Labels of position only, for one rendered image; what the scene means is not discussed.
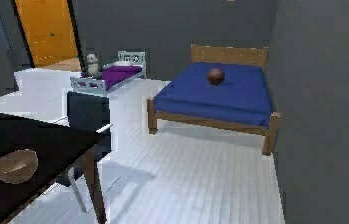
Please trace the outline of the black chair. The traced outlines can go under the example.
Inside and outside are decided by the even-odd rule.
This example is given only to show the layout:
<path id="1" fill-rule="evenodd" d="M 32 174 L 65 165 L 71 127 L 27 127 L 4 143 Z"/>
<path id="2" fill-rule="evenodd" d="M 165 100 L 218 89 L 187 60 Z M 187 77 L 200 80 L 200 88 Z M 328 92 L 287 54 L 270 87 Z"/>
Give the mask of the black chair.
<path id="1" fill-rule="evenodd" d="M 96 131 L 102 135 L 93 147 L 96 162 L 112 151 L 110 108 L 107 97 L 69 91 L 67 93 L 67 118 L 70 127 Z M 83 170 L 77 165 L 59 177 L 57 183 L 71 187 L 81 210 L 87 213 L 88 209 L 76 184 L 76 180 L 82 175 Z"/>

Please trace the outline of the wooden bed with blue cover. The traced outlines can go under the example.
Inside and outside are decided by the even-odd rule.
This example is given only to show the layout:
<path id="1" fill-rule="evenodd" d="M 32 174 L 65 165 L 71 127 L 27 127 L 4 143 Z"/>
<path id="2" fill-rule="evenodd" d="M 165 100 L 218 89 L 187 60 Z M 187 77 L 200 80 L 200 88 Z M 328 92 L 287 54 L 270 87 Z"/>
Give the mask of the wooden bed with blue cover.
<path id="1" fill-rule="evenodd" d="M 273 110 L 264 72 L 269 49 L 193 44 L 191 64 L 147 100 L 148 132 L 167 120 L 260 135 L 262 153 L 274 150 L 280 114 Z M 220 68 L 225 80 L 211 85 L 208 72 Z"/>

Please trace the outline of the brown ball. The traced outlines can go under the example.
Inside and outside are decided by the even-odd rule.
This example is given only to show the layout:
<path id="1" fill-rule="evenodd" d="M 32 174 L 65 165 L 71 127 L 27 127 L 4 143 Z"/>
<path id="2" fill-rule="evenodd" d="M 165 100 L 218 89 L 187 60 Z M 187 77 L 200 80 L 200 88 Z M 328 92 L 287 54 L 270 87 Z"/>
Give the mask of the brown ball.
<path id="1" fill-rule="evenodd" d="M 225 80 L 225 73 L 220 68 L 212 68 L 207 78 L 211 85 L 220 85 Z"/>

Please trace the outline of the grey bed with purple cover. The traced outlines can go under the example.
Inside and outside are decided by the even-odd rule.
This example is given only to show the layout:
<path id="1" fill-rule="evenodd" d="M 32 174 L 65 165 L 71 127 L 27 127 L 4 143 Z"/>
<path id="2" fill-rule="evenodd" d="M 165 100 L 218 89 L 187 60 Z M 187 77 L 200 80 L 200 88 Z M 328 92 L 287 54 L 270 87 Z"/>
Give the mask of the grey bed with purple cover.
<path id="1" fill-rule="evenodd" d="M 117 61 L 100 66 L 100 76 L 97 78 L 86 74 L 87 65 L 80 77 L 71 77 L 72 89 L 76 92 L 107 95 L 135 78 L 147 78 L 145 52 L 119 51 Z"/>

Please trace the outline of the grey teddy bear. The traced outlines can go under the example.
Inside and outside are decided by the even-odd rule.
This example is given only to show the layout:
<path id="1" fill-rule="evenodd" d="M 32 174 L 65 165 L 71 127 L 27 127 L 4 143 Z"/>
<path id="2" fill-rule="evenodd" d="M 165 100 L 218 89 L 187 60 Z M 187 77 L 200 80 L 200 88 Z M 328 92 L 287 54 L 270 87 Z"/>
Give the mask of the grey teddy bear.
<path id="1" fill-rule="evenodd" d="M 86 74 L 91 77 L 99 77 L 100 76 L 101 66 L 99 64 L 99 59 L 95 54 L 87 55 L 87 67 Z"/>

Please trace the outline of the black table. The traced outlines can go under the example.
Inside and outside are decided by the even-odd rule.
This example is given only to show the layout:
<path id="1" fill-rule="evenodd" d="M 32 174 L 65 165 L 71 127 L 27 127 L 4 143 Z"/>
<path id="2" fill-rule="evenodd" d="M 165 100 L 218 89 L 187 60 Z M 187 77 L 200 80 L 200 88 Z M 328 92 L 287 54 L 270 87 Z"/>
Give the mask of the black table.
<path id="1" fill-rule="evenodd" d="M 94 131 L 0 113 L 0 157 L 18 149 L 33 150 L 38 157 L 35 176 L 29 181 L 18 185 L 0 181 L 0 224 L 19 213 L 22 206 L 78 159 L 83 162 L 98 224 L 105 224 L 106 213 L 93 152 L 98 138 Z"/>

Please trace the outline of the orange door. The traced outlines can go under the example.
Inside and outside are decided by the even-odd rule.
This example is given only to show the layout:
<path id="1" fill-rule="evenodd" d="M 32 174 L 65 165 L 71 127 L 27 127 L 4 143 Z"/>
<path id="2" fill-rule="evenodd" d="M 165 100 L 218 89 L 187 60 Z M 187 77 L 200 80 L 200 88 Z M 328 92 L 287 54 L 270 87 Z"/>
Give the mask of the orange door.
<path id="1" fill-rule="evenodd" d="M 78 56 L 67 0 L 15 0 L 36 67 Z"/>

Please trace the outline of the brown bowl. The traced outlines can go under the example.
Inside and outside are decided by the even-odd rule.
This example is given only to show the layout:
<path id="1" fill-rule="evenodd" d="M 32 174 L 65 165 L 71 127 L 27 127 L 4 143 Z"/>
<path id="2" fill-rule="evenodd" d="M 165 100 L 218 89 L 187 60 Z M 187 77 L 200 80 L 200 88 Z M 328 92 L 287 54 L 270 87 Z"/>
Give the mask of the brown bowl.
<path id="1" fill-rule="evenodd" d="M 24 149 L 0 158 L 0 180 L 9 184 L 21 184 L 30 180 L 38 168 L 35 151 Z"/>

